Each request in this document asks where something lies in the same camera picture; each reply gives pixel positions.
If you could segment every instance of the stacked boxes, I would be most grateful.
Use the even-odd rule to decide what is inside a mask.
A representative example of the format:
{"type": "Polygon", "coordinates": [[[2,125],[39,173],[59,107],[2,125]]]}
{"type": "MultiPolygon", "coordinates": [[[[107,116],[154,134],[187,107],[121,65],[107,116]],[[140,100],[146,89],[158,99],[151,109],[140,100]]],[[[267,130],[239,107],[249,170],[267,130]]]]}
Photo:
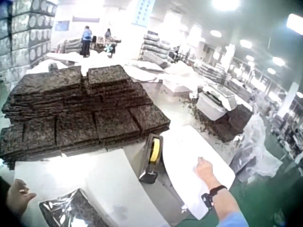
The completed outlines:
{"type": "Polygon", "coordinates": [[[25,75],[2,111],[13,122],[0,138],[9,164],[136,140],[170,124],[121,65],[89,69],[86,77],[79,66],[25,75]]]}
{"type": "Polygon", "coordinates": [[[46,0],[17,0],[12,7],[12,52],[7,6],[0,7],[0,76],[8,90],[51,49],[51,35],[57,5],[46,0]]]}

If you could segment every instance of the fluorescent light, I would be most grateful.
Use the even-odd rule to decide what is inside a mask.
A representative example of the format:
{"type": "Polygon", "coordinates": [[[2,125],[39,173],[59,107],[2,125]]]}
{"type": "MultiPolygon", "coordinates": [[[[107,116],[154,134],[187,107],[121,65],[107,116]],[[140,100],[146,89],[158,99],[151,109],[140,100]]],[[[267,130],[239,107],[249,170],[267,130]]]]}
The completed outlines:
{"type": "Polygon", "coordinates": [[[249,55],[246,56],[246,59],[249,60],[249,61],[254,61],[255,60],[253,57],[251,57],[249,55]]]}
{"type": "Polygon", "coordinates": [[[241,46],[250,49],[252,47],[252,43],[250,41],[247,41],[245,39],[240,40],[241,46]]]}
{"type": "Polygon", "coordinates": [[[247,64],[251,67],[255,67],[255,63],[253,63],[252,61],[249,61],[247,64]]]}
{"type": "Polygon", "coordinates": [[[299,98],[303,98],[303,94],[302,94],[301,92],[297,92],[297,96],[298,96],[299,98]]]}
{"type": "Polygon", "coordinates": [[[303,18],[295,14],[290,14],[286,26],[296,33],[303,35],[303,18]]]}
{"type": "Polygon", "coordinates": [[[213,35],[213,36],[215,36],[215,37],[219,37],[219,38],[222,37],[221,32],[216,31],[216,30],[210,31],[210,34],[213,35]]]}
{"type": "Polygon", "coordinates": [[[239,0],[213,0],[213,6],[221,11],[233,11],[239,6],[239,0]]]}
{"type": "Polygon", "coordinates": [[[276,64],[278,66],[285,65],[285,61],[283,61],[281,58],[273,57],[273,62],[274,62],[274,64],[276,64]]]}
{"type": "Polygon", "coordinates": [[[272,68],[268,68],[267,72],[269,72],[270,74],[275,75],[276,71],[274,71],[272,68]]]}
{"type": "Polygon", "coordinates": [[[214,54],[213,54],[213,58],[215,58],[216,60],[219,60],[220,58],[220,53],[215,51],[214,54]]]}

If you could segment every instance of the green floor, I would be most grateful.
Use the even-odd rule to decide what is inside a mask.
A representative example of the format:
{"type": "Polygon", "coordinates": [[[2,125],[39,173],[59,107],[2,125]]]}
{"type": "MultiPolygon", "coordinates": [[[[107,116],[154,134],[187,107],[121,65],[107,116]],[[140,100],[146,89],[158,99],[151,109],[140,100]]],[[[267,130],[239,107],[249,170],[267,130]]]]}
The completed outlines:
{"type": "MultiPolygon", "coordinates": [[[[7,91],[1,82],[0,107],[7,98],[7,91]]],[[[0,128],[8,127],[9,121],[3,118],[0,111],[0,128]]],[[[276,138],[267,130],[265,146],[275,157],[281,158],[284,153],[278,145],[276,138]]],[[[273,215],[280,209],[287,215],[291,212],[303,192],[303,178],[299,171],[294,168],[285,173],[290,160],[284,159],[282,166],[275,177],[271,179],[258,178],[250,184],[235,181],[231,193],[236,198],[250,227],[272,227],[274,226],[273,215]]],[[[192,220],[191,217],[182,221],[178,227],[214,227],[218,224],[216,214],[212,211],[201,221],[192,220]]]]}

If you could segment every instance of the wristwatch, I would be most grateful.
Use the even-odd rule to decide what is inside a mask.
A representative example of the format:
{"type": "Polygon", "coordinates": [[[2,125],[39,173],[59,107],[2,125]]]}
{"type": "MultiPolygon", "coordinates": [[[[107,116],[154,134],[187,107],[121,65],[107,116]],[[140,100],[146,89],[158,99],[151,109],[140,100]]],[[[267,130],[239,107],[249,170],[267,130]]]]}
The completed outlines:
{"type": "Polygon", "coordinates": [[[220,185],[216,188],[213,188],[209,191],[209,194],[205,193],[201,196],[202,201],[204,202],[204,204],[206,205],[206,207],[208,208],[208,211],[211,211],[213,206],[214,206],[214,202],[213,202],[213,197],[218,194],[218,191],[220,191],[221,189],[227,189],[227,187],[225,187],[224,185],[220,185]]]}

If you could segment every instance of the person in blue shirt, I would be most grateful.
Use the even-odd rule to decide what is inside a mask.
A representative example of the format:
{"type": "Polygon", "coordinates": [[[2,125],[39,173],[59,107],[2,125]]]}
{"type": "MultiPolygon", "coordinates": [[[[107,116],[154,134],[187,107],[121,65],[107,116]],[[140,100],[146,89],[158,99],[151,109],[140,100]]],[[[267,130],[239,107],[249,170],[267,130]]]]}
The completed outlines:
{"type": "MultiPolygon", "coordinates": [[[[214,189],[221,184],[213,173],[213,165],[200,157],[195,169],[196,174],[206,183],[208,189],[214,189]]],[[[240,208],[232,196],[225,188],[220,189],[213,197],[214,208],[219,218],[218,227],[248,227],[248,223],[240,208]]]]}
{"type": "Polygon", "coordinates": [[[89,29],[89,26],[85,26],[84,32],[82,34],[82,41],[81,41],[82,49],[80,52],[80,55],[82,55],[83,57],[86,57],[86,55],[89,55],[91,35],[92,35],[92,32],[89,29]]]}

